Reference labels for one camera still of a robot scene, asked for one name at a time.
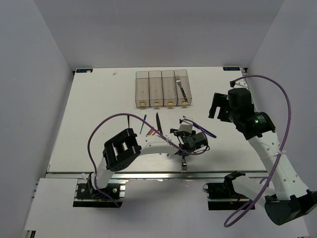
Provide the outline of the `blue knife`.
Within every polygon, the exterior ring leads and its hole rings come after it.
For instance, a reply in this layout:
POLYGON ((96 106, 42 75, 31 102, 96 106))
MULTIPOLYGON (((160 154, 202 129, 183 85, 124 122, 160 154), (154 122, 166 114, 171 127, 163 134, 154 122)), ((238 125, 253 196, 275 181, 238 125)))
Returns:
POLYGON ((217 138, 217 136, 216 136, 215 134, 211 133, 210 131, 208 131, 208 130, 205 129, 204 127, 199 126, 197 123, 195 123, 192 118, 183 116, 183 119, 184 119, 185 121, 190 122, 190 123, 193 125, 193 127, 197 128, 197 129, 199 129, 199 130, 202 130, 206 135, 208 135, 208 136, 210 136, 210 137, 212 137, 212 138, 217 138))

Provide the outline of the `pink handled fork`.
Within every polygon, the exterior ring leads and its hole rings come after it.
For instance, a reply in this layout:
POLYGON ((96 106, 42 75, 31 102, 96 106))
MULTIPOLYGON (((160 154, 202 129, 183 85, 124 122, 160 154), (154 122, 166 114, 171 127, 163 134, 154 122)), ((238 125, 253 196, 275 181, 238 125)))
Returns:
POLYGON ((185 156, 182 157, 181 172, 182 172, 182 174, 186 174, 187 173, 187 162, 185 160, 185 156))

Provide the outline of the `black knife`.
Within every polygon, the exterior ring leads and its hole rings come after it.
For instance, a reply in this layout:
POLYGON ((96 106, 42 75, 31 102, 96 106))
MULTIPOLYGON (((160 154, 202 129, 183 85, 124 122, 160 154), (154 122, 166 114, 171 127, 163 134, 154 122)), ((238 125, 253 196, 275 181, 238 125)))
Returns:
POLYGON ((160 123, 160 119, 159 119, 159 114, 158 114, 158 113, 156 113, 156 123, 157 123, 158 132, 159 132, 160 134, 163 134, 162 127, 161 127, 161 123, 160 123))

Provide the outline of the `black handled fork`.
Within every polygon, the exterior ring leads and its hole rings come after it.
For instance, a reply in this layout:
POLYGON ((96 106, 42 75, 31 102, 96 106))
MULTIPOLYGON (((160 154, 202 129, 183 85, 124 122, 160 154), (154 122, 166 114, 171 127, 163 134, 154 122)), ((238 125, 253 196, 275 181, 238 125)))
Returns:
POLYGON ((182 93, 182 96, 184 98, 185 101, 188 101, 187 100, 187 97, 186 97, 186 94, 185 94, 185 91, 183 89, 183 86, 182 86, 182 83, 181 83, 181 80, 180 80, 180 76, 179 75, 175 75, 175 81, 176 81, 176 84, 179 86, 180 90, 181 90, 181 93, 182 93))

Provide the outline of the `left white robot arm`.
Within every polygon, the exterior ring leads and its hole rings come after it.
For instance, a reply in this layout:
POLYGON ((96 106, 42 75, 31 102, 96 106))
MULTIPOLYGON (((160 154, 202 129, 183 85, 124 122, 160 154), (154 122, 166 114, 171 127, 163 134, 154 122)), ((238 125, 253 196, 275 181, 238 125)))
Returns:
POLYGON ((138 137, 133 129, 127 128, 104 143, 101 162, 88 178, 87 191, 93 198, 104 196, 113 174, 128 168, 139 156, 169 154, 185 158, 204 153, 208 147, 202 132, 175 130, 164 138, 158 135, 138 137))

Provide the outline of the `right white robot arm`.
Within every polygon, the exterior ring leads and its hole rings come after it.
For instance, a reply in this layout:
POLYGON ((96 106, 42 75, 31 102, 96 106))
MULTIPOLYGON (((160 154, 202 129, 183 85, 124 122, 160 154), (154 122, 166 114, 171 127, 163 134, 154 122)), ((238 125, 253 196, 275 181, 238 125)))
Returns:
POLYGON ((273 188, 261 185, 242 172, 224 179, 224 193, 231 198, 242 194, 261 205, 270 220, 278 226, 302 217, 317 206, 317 193, 310 191, 280 148, 275 126, 264 112, 256 112, 249 90, 234 88, 227 94, 215 93, 209 118, 231 122, 256 151, 273 188))

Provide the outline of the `xdof label sticker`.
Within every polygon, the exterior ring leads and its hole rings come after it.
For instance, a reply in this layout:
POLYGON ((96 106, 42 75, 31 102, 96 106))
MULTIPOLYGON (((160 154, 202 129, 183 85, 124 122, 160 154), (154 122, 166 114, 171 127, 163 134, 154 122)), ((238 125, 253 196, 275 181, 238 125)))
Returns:
POLYGON ((81 69, 76 69, 76 73, 91 73, 93 72, 92 68, 81 68, 81 69))
POLYGON ((240 71, 240 67, 238 66, 224 66, 223 67, 224 71, 240 71))

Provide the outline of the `clear container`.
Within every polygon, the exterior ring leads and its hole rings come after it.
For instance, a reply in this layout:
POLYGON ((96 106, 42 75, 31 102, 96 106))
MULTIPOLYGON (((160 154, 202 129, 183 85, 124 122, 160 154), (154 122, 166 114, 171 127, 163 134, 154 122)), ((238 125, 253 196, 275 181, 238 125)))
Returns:
POLYGON ((192 94, 191 94, 191 88, 190 88, 190 82, 189 82, 189 77, 188 77, 187 70, 185 70, 185 69, 175 70, 174 71, 174 76, 175 75, 179 75, 180 76, 180 80, 181 80, 183 89, 185 91, 185 94, 186 94, 186 97, 187 97, 187 100, 188 100, 188 101, 184 100, 179 86, 176 85, 177 97, 178 97, 177 105, 178 106, 191 105, 191 103, 192 103, 192 94))
POLYGON ((148 71, 136 72, 135 103, 138 108, 150 106, 148 71))
POLYGON ((150 106, 163 106, 163 88, 161 71, 149 71, 150 106))
POLYGON ((176 106, 177 105, 177 89, 174 79, 173 70, 163 70, 162 86, 163 86, 163 105, 164 106, 176 106))

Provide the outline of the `left xdof label sticker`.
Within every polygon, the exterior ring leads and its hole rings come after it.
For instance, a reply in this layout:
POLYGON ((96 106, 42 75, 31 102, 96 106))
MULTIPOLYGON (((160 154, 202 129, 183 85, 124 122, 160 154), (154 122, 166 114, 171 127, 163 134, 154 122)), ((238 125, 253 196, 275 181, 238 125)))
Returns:
POLYGON ((76 73, 91 73, 93 72, 92 68, 81 68, 81 69, 76 69, 76 73))

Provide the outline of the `aluminium table right rail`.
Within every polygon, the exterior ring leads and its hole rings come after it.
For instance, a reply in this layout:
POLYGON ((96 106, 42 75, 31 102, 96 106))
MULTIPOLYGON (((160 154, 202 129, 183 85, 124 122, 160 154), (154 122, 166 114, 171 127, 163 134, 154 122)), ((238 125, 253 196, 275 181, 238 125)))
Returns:
MULTIPOLYGON (((243 75, 243 76, 247 76, 247 75, 248 75, 248 68, 247 68, 247 67, 242 68, 242 69, 241 69, 241 72, 242 72, 242 75, 243 75)), ((247 78, 244 78, 243 81, 244 81, 246 87, 248 88, 249 85, 248 85, 248 82, 247 82, 247 78)))

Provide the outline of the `aluminium table rail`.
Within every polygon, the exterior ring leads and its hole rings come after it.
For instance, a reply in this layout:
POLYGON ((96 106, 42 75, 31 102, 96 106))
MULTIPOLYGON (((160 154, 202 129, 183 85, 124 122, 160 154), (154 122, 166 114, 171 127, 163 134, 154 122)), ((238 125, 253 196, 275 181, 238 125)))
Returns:
MULTIPOLYGON (((187 173, 115 173, 112 179, 221 179, 230 174, 224 172, 187 172, 187 173)), ((46 173, 47 179, 86 179, 90 173, 46 173)))
MULTIPOLYGON (((243 76, 247 76, 247 75, 248 75, 248 68, 247 68, 247 67, 242 68, 242 69, 241 69, 241 72, 242 72, 242 75, 243 75, 243 76)), ((244 78, 243 81, 244 81, 246 87, 248 88, 249 85, 248 85, 248 82, 247 82, 247 78, 244 78)))

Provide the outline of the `blue handled iridescent spoon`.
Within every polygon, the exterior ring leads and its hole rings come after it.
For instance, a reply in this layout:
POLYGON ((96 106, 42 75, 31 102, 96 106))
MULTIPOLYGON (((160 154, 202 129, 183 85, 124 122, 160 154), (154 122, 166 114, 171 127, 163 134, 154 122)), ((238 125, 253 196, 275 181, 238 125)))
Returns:
POLYGON ((145 115, 144 115, 144 117, 143 117, 143 121, 142 121, 142 125, 141 125, 141 128, 140 128, 140 132, 139 132, 139 134, 142 134, 142 130, 143 130, 143 127, 144 127, 144 124, 145 124, 146 118, 147 118, 147 115, 145 114, 145 115))

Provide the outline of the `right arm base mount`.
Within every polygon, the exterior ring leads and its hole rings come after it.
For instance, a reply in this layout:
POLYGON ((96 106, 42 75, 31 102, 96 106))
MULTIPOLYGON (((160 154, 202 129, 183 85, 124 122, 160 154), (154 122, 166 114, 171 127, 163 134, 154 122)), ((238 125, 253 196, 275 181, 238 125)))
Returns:
POLYGON ((209 211, 235 211, 249 201, 241 194, 230 195, 222 183, 206 183, 203 191, 208 195, 209 211))

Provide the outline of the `aluminium table front rail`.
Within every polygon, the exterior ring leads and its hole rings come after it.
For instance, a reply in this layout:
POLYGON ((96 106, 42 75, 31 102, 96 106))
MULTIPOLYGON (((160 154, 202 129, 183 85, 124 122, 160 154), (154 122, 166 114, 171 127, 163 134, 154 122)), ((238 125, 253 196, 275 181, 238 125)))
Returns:
MULTIPOLYGON (((187 173, 115 173, 112 179, 221 179, 230 174, 224 172, 187 172, 187 173)), ((46 173, 47 179, 86 179, 90 173, 46 173)))

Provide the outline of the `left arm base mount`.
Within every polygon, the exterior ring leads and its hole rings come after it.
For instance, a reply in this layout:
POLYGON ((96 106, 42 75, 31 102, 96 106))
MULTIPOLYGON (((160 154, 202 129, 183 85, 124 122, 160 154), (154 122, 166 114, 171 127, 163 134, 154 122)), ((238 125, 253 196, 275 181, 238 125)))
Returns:
POLYGON ((123 203, 125 187, 119 183, 109 183, 101 191, 109 195, 116 204, 107 196, 97 190, 90 191, 87 183, 78 183, 75 190, 73 207, 82 208, 120 208, 123 203))

